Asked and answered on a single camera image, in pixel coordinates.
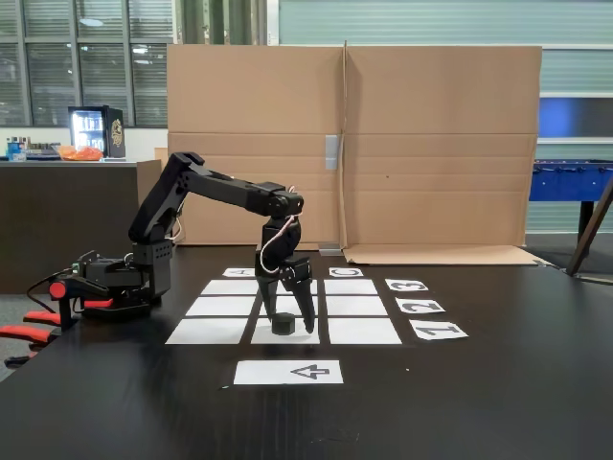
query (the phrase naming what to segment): refrigerator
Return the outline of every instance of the refrigerator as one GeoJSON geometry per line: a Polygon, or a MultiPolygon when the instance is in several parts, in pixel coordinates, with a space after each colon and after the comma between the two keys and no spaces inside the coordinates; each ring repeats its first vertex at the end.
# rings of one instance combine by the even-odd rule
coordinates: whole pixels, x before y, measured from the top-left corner
{"type": "Polygon", "coordinates": [[[78,149],[95,147],[105,158],[125,158],[124,113],[108,105],[68,107],[70,137],[78,149]]]}

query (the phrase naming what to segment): ceiling light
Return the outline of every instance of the ceiling light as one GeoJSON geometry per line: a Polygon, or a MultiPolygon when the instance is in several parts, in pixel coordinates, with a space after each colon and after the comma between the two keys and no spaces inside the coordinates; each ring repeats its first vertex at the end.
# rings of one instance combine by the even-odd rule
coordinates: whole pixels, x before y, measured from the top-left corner
{"type": "Polygon", "coordinates": [[[87,17],[83,17],[82,19],[79,20],[79,22],[89,27],[100,27],[104,25],[104,23],[100,21],[100,19],[90,19],[87,17]]]}

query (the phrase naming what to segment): cardboard backdrop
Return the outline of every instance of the cardboard backdrop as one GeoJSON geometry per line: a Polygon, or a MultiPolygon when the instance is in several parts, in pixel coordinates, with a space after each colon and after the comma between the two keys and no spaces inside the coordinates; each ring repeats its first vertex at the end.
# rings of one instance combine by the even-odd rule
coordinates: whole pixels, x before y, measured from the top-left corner
{"type": "MultiPolygon", "coordinates": [[[[475,247],[523,243],[540,57],[537,47],[170,46],[169,149],[295,185],[303,242],[341,242],[354,262],[531,263],[519,249],[475,247]]],[[[192,195],[184,220],[184,243],[203,244],[256,243],[265,222],[192,195]]]]}

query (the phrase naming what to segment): black robotic arm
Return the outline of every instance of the black robotic arm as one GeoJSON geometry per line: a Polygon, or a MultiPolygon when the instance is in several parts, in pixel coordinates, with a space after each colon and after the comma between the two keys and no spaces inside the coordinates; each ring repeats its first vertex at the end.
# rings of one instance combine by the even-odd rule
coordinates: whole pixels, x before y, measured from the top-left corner
{"type": "Polygon", "coordinates": [[[285,289],[294,294],[306,330],[312,333],[315,311],[310,294],[310,264],[308,258],[293,258],[301,237],[298,216],[303,209],[303,198],[279,184],[254,184],[207,170],[204,160],[191,152],[170,156],[160,179],[143,201],[128,231],[132,240],[131,255],[106,259],[91,252],[79,259],[76,273],[61,275],[56,280],[75,287],[78,295],[74,297],[81,298],[83,315],[105,318],[121,311],[150,308],[159,302],[162,294],[170,289],[173,242],[167,235],[188,193],[270,217],[262,228],[255,257],[256,278],[268,318],[272,320],[276,313],[276,292],[281,280],[285,289]],[[101,298],[112,301],[113,308],[88,309],[88,302],[98,305],[97,299],[101,298]]]}

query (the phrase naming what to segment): blue foosball table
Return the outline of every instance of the blue foosball table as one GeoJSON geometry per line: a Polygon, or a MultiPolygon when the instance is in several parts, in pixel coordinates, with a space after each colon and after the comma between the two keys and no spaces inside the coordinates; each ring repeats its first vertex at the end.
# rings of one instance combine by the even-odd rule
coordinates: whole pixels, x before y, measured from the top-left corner
{"type": "Polygon", "coordinates": [[[536,160],[530,201],[580,201],[580,239],[611,177],[609,160],[536,160]]]}

